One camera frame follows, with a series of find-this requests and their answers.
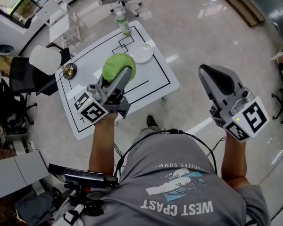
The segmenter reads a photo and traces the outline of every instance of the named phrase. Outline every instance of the desk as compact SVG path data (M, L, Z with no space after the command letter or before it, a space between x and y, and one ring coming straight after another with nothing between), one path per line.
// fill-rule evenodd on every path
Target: desk
M131 104L128 115L162 98L179 88L179 83L153 40L138 21L130 24L132 34L125 36L117 29L96 41L72 58L78 70L72 80L63 77L58 69L56 80L61 100L76 139L80 140L94 132L94 126L76 113L74 98L67 100L66 94L76 85L96 83L107 58L116 53L128 53L132 46L146 42L153 48L153 57L144 64L136 64L136 76L125 88L125 97Z
M65 12L68 12L67 4L64 2L60 5L61 9L63 9ZM65 13L63 13L61 10L56 11L53 15L49 18L49 24L53 25L54 23L58 22L60 18L65 16Z
M70 21L69 15L64 15L63 18L59 19L49 31L49 42L54 42L57 38L62 36L64 33L69 31Z

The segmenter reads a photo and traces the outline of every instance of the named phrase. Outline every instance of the hand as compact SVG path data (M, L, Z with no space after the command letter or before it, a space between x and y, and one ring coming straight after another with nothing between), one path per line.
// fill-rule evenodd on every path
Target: hand
M118 113L110 113L106 116L104 116L102 119L100 119L95 125L103 125L103 124L111 124L114 123L115 119L117 118Z

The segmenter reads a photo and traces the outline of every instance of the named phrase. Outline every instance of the water bottle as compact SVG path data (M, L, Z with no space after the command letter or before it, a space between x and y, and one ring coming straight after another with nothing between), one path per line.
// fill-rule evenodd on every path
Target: water bottle
M124 35L128 36L131 34L131 28L129 27L128 20L126 16L122 13L122 11L117 12L116 17L117 23L121 28Z

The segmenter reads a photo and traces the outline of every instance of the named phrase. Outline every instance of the green object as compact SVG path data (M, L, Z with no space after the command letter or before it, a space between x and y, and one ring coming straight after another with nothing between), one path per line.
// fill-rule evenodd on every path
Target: green object
M13 8L11 9L11 11L8 13L8 15L11 15L14 10L17 8L18 4L21 2L22 0L18 0L18 2L16 2L16 4L13 6Z
M127 54L115 54L108 58L103 67L103 78L111 83L126 66L132 68L130 80L135 77L136 65L131 56Z

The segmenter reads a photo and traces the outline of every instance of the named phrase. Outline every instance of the window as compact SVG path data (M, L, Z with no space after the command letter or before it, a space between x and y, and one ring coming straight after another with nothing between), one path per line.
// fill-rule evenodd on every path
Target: window
M0 0L0 14L22 27L39 9L31 0Z

